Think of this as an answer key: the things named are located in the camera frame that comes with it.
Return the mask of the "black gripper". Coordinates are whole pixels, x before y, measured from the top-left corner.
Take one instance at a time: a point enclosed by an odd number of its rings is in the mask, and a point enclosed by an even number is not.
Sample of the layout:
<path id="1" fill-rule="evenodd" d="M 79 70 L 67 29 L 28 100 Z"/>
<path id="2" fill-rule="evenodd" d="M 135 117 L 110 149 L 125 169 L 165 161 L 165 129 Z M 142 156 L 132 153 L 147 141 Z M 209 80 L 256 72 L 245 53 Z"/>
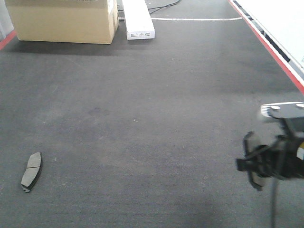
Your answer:
<path id="1" fill-rule="evenodd" d="M 281 180 L 304 177 L 304 104 L 281 102 L 260 106 L 259 118 L 264 123 L 277 123 L 282 134 L 272 145 L 266 145 L 262 153 L 261 176 Z M 245 157 L 236 159 L 238 171 L 248 171 Z"/>

